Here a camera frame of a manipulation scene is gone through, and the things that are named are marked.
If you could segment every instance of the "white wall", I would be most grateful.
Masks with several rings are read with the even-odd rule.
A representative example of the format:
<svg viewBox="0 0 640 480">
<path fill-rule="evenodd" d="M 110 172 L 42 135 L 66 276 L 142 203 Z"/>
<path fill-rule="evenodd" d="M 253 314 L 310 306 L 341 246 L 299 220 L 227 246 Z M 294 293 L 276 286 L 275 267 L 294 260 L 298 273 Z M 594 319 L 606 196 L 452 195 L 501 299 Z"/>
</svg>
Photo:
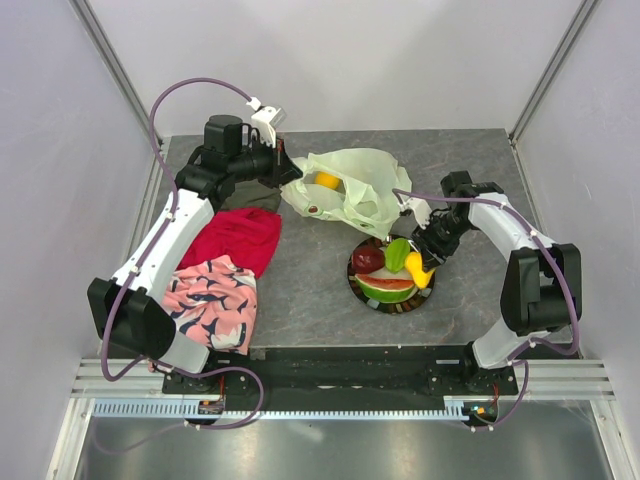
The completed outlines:
<svg viewBox="0 0 640 480">
<path fill-rule="evenodd" d="M 579 0 L 91 0 L 149 108 L 213 76 L 282 105 L 283 129 L 510 128 Z M 240 98 L 191 86 L 165 135 L 201 133 Z"/>
<path fill-rule="evenodd" d="M 150 150 L 65 0 L 0 2 L 0 471 L 44 478 Z"/>
<path fill-rule="evenodd" d="M 520 145 L 554 237 L 583 255 L 583 346 L 640 447 L 640 3 L 601 2 Z"/>
</svg>

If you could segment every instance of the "pile of clothes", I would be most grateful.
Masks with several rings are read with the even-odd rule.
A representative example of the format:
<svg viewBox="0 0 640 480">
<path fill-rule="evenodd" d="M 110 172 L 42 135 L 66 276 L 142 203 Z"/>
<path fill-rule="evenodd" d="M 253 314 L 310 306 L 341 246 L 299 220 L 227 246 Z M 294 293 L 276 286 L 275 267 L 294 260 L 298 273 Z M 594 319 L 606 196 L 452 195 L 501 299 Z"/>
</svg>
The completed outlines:
<svg viewBox="0 0 640 480">
<path fill-rule="evenodd" d="M 280 238 L 280 190 L 257 181 L 236 191 L 193 241 L 163 307 L 180 332 L 215 350 L 246 355 L 257 313 L 256 279 Z"/>
</svg>

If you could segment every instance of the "red cloth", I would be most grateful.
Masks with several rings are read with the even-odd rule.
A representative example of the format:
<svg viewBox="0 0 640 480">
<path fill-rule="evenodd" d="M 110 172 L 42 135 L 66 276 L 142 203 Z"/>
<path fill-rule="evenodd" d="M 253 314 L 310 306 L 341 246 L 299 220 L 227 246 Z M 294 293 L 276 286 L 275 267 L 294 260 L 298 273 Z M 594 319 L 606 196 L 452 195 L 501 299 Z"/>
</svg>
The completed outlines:
<svg viewBox="0 0 640 480">
<path fill-rule="evenodd" d="M 218 212 L 185 253 L 178 270 L 229 255 L 241 268 L 260 278 L 276 251 L 282 218 L 260 208 Z"/>
</svg>

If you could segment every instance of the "black plate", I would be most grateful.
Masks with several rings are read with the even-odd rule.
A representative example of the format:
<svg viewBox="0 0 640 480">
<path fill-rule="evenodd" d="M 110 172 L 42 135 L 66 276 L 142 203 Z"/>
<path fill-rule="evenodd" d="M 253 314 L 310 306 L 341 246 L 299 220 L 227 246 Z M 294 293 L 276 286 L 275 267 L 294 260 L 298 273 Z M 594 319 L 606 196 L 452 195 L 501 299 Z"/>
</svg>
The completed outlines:
<svg viewBox="0 0 640 480">
<path fill-rule="evenodd" d="M 391 239 L 391 241 L 393 241 L 396 238 L 405 238 L 405 237 L 403 237 L 402 235 L 389 235 L 388 238 Z M 361 242 L 356 248 L 364 247 L 365 245 L 370 245 L 372 247 L 381 248 L 381 247 L 386 247 L 387 245 L 389 245 L 389 242 L 382 241 L 379 238 L 369 237 L 366 240 L 364 240 L 363 242 Z M 358 298 L 358 300 L 360 300 L 362 303 L 364 303 L 369 308 L 373 308 L 374 310 L 377 310 L 377 311 L 383 312 L 383 313 L 390 313 L 392 315 L 396 315 L 398 313 L 411 312 L 411 311 L 415 310 L 416 308 L 418 308 L 420 305 L 422 305 L 427 300 L 427 298 L 429 298 L 429 295 L 431 295 L 431 292 L 433 291 L 433 286 L 436 283 L 436 274 L 435 274 L 435 272 L 431 276 L 431 280 L 429 280 L 429 284 L 427 285 L 427 288 L 425 288 L 424 290 L 418 290 L 415 293 L 415 295 L 413 295 L 412 297 L 408 298 L 404 302 L 399 302 L 399 303 L 380 303 L 377 300 L 373 300 L 373 299 L 367 297 L 362 292 L 362 289 L 358 285 L 358 282 L 356 282 L 356 279 L 355 279 L 356 272 L 353 269 L 353 265 L 351 265 L 351 257 L 352 256 L 353 256 L 353 254 L 349 255 L 349 263 L 347 264 L 347 279 L 349 280 L 349 287 L 351 287 L 351 291 Z"/>
</svg>

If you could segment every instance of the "white bag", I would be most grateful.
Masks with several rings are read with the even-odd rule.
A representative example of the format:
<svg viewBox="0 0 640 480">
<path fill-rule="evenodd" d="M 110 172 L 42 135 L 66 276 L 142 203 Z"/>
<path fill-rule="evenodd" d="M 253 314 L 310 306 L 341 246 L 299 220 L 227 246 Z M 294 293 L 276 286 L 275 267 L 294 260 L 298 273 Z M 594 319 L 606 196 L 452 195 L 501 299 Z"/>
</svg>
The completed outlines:
<svg viewBox="0 0 640 480">
<path fill-rule="evenodd" d="M 303 217 L 342 220 L 384 239 L 400 216 L 393 188 L 411 191 L 407 171 L 393 156 L 372 148 L 352 148 L 294 158 L 302 178 L 282 187 L 282 198 Z M 316 185 L 317 172 L 342 180 L 337 190 Z"/>
</svg>

